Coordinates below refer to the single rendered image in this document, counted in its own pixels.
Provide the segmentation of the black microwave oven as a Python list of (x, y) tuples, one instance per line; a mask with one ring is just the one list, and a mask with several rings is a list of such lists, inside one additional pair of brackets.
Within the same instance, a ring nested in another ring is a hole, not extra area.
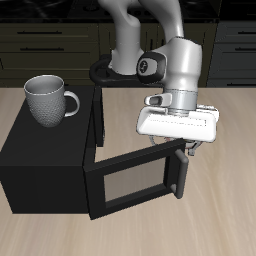
[(23, 104), (0, 151), (0, 183), (14, 214), (86, 213), (84, 162), (103, 144), (102, 90), (68, 86), (78, 113), (54, 128), (41, 126)]

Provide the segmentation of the grey dotted mug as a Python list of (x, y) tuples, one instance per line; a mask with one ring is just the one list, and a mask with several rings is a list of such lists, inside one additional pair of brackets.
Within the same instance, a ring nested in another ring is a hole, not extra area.
[[(29, 110), (35, 120), (46, 128), (59, 125), (63, 118), (78, 113), (80, 100), (76, 94), (64, 89), (64, 81), (55, 75), (41, 75), (29, 79), (24, 85)], [(76, 109), (66, 111), (65, 97), (72, 97)]]

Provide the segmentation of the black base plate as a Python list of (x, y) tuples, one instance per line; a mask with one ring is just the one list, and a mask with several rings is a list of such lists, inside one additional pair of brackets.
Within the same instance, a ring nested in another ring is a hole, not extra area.
[(151, 87), (166, 73), (166, 57), (157, 52), (128, 57), (104, 54), (90, 68), (90, 79), (101, 87)]

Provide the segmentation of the dark kitchen cupboards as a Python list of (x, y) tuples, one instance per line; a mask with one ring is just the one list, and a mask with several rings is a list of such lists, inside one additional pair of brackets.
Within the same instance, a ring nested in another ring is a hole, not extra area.
[[(0, 87), (22, 87), (22, 81), (43, 74), (60, 76), (70, 86), (94, 85), (89, 68), (116, 44), (113, 19), (98, 1), (0, 0)], [(217, 14), (208, 0), (178, 1), (186, 37), (206, 45), (199, 80), (206, 87)], [(148, 10), (129, 7), (128, 14), (141, 22), (143, 51), (165, 43), (163, 28)]]

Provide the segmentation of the black microwave door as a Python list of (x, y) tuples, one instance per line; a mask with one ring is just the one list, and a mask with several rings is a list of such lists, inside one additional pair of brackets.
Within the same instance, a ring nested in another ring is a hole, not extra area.
[(189, 160), (185, 141), (156, 146), (84, 165), (92, 220), (173, 193), (183, 197)]

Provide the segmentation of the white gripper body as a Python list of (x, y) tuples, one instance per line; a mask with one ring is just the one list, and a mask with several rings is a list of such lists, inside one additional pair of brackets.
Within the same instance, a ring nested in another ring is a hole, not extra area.
[(168, 113), (167, 108), (144, 107), (137, 121), (137, 132), (143, 135), (183, 138), (186, 140), (213, 142), (219, 111), (213, 106), (198, 105), (187, 116)]

